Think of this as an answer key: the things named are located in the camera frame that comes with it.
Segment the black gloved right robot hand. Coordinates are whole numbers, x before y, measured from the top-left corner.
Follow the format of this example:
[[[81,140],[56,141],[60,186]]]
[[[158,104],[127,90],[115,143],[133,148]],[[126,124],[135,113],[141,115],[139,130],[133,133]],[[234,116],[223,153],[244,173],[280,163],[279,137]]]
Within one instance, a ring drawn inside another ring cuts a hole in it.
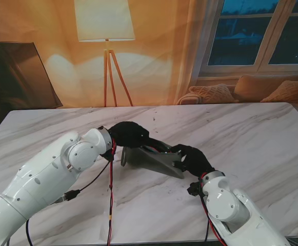
[[[203,174],[215,171],[204,153],[197,148],[178,144],[171,147],[170,151],[181,154],[183,160],[175,161],[173,166],[182,172],[188,171],[196,177],[202,177]]]

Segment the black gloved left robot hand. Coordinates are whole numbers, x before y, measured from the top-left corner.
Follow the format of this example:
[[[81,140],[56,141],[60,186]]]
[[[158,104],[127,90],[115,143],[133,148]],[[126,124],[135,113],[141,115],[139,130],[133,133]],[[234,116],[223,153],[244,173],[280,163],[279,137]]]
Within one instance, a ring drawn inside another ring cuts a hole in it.
[[[148,146],[158,152],[169,152],[169,148],[161,141],[150,138],[149,131],[132,121],[122,121],[108,130],[117,146],[140,148]]]

